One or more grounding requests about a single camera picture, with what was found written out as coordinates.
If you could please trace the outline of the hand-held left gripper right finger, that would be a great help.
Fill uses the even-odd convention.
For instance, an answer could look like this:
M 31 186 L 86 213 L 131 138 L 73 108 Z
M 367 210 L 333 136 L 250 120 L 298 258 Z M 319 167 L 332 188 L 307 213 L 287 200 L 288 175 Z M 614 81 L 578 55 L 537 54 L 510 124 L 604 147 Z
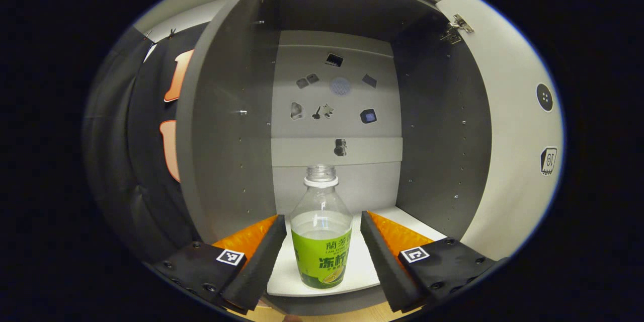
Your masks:
M 368 210 L 360 230 L 393 312 L 447 303 L 504 264 L 456 238 L 434 241 Z

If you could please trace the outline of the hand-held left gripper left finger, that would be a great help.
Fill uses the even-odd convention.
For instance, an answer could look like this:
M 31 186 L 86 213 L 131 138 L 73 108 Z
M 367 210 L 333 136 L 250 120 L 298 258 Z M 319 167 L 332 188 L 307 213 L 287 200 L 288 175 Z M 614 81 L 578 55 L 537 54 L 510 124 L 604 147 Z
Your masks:
M 246 315 L 265 294 L 286 236 L 285 216 L 278 214 L 214 244 L 193 241 L 145 266 L 207 306 Z

